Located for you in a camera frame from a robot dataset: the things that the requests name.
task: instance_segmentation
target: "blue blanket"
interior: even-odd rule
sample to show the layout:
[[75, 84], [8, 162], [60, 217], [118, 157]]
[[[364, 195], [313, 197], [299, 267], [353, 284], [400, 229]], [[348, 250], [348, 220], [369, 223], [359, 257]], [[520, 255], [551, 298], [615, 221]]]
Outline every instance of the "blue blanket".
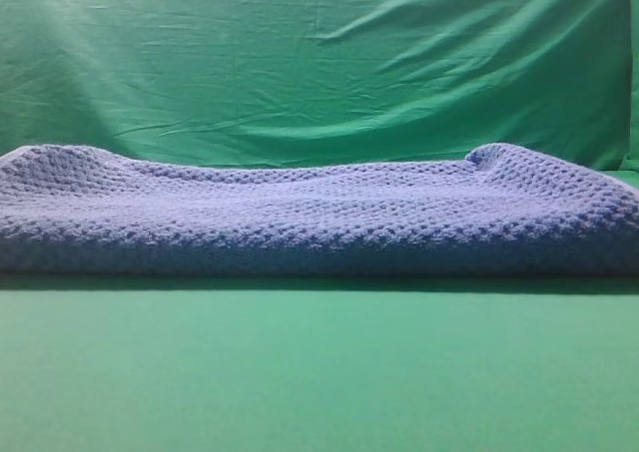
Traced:
[[278, 170], [25, 147], [0, 158], [0, 270], [638, 274], [639, 196], [505, 144], [463, 161]]

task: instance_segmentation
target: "green surface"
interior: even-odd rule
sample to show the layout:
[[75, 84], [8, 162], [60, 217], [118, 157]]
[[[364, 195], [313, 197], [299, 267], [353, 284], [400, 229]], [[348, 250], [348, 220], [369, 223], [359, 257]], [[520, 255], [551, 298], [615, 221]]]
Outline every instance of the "green surface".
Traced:
[[637, 286], [5, 278], [1, 448], [636, 452]]
[[639, 189], [639, 172], [635, 171], [608, 171], [606, 174], [623, 181], [624, 183]]
[[0, 153], [201, 165], [628, 153], [629, 0], [0, 0]]

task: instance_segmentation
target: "green screen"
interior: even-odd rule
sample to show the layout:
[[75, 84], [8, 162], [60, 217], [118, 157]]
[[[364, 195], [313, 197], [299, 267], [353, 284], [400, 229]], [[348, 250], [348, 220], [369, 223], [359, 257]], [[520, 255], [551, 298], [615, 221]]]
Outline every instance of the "green screen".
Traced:
[[[632, 0], [632, 47], [636, 63], [639, 51], [639, 0]], [[639, 69], [633, 70], [632, 85], [632, 125], [630, 130], [630, 151], [622, 167], [639, 172]]]
[[460, 158], [616, 170], [629, 0], [0, 0], [0, 153], [198, 165]]

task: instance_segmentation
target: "crocheted blanket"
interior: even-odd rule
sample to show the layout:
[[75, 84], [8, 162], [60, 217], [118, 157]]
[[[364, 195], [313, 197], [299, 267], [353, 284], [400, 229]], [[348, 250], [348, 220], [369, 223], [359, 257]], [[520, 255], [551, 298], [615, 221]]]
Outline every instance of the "crocheted blanket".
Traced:
[[0, 158], [0, 271], [639, 274], [639, 196], [506, 144], [262, 170], [25, 147]]

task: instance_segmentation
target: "knit texture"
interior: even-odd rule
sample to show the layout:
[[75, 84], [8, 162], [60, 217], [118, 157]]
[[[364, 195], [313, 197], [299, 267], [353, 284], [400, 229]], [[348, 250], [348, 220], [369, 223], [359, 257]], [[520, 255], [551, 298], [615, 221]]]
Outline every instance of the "knit texture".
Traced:
[[639, 197], [505, 144], [462, 161], [271, 170], [25, 147], [0, 158], [0, 270], [639, 274]]

